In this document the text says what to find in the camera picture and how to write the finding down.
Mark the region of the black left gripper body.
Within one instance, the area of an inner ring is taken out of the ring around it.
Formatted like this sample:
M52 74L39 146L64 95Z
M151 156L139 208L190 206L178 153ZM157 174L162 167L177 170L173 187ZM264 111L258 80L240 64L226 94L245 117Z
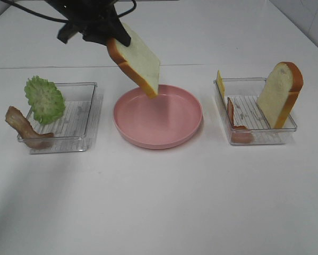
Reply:
M51 7L67 18L59 30L57 39L67 43L77 33L103 34L105 17L109 10L115 10L115 1L47 1Z

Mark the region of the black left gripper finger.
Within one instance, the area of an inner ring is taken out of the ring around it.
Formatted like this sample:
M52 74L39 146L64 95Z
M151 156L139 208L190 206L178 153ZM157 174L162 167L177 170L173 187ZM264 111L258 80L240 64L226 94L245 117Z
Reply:
M99 33L88 33L82 36L83 40L96 43L96 44L101 44L106 46L108 37L106 37L104 34L99 34Z
M107 39L114 38L118 40L122 45L128 47L131 43L131 37L123 27L117 13L115 10L109 10L105 17L105 28L104 28L104 38Z

